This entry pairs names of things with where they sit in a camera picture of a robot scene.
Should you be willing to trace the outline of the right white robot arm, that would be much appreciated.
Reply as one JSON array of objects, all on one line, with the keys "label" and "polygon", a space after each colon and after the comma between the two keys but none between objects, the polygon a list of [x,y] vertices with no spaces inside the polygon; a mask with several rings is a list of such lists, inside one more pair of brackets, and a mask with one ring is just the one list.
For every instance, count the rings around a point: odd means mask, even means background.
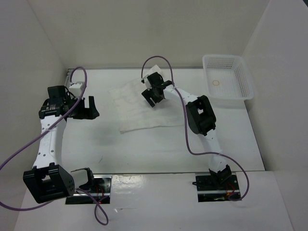
[{"label": "right white robot arm", "polygon": [[[220,153],[221,148],[216,136],[216,116],[205,95],[195,96],[180,88],[177,88],[170,80],[164,81],[162,75],[153,72],[141,78],[141,83],[146,86],[141,94],[151,107],[162,100],[170,100],[179,103],[183,108],[185,142],[190,154],[194,156],[211,155],[209,160],[209,172],[211,185],[216,189],[222,189],[231,176],[231,168],[226,157]],[[204,137],[202,141],[209,148],[202,153],[193,153],[189,147],[188,131]]]}]

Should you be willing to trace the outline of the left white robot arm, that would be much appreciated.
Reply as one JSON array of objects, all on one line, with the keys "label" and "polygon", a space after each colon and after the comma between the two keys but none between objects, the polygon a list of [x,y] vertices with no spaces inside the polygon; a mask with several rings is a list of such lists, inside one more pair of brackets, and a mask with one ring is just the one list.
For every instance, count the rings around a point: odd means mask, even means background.
[{"label": "left white robot arm", "polygon": [[23,181],[39,204],[72,196],[75,191],[73,176],[62,166],[62,144],[67,119],[93,120],[100,114],[94,97],[85,107],[85,83],[48,88],[48,99],[39,110],[41,134],[33,167],[23,174]]}]

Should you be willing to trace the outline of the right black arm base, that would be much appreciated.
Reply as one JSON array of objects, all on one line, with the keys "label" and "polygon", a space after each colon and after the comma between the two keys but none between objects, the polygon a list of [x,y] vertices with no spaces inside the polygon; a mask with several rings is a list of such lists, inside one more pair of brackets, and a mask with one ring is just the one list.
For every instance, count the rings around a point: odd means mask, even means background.
[{"label": "right black arm base", "polygon": [[220,181],[214,173],[196,174],[192,185],[196,187],[198,202],[239,200],[240,188],[235,173],[222,174]]}]

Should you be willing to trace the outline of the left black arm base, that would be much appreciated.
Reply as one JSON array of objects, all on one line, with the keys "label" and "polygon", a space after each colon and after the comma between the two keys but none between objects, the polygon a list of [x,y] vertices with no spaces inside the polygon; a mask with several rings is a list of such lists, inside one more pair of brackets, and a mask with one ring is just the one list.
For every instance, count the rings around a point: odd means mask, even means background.
[{"label": "left black arm base", "polygon": [[[99,204],[110,204],[112,175],[94,174],[89,167],[71,171],[75,188],[88,192]],[[75,192],[67,197],[66,205],[91,205],[93,200],[84,192]]]}]

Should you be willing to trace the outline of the white pleated skirt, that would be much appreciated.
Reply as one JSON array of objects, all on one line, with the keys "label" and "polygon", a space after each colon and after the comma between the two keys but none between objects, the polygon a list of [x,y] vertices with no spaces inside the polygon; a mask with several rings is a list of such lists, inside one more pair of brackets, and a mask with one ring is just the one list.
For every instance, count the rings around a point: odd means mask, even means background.
[{"label": "white pleated skirt", "polygon": [[147,128],[175,127],[184,124],[182,107],[162,100],[151,107],[141,93],[146,86],[135,78],[109,91],[119,116],[121,134]]}]

